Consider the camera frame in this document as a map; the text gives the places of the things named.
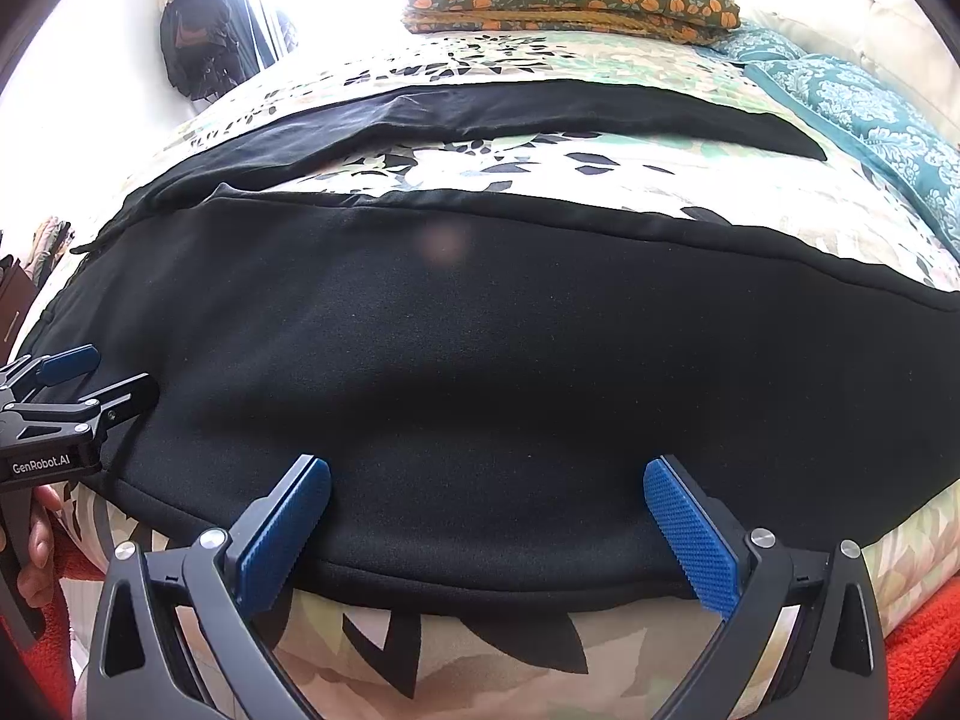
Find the person's left hand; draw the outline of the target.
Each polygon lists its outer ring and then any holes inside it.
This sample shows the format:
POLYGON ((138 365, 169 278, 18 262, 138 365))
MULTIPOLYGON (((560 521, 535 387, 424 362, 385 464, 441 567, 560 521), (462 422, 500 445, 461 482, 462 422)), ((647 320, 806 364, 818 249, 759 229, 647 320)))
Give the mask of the person's left hand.
POLYGON ((29 533, 26 536, 28 559, 21 566, 16 588, 30 608, 44 608, 53 598, 57 572, 53 564, 55 538, 50 516, 62 509, 59 493, 46 484, 32 491, 29 533))

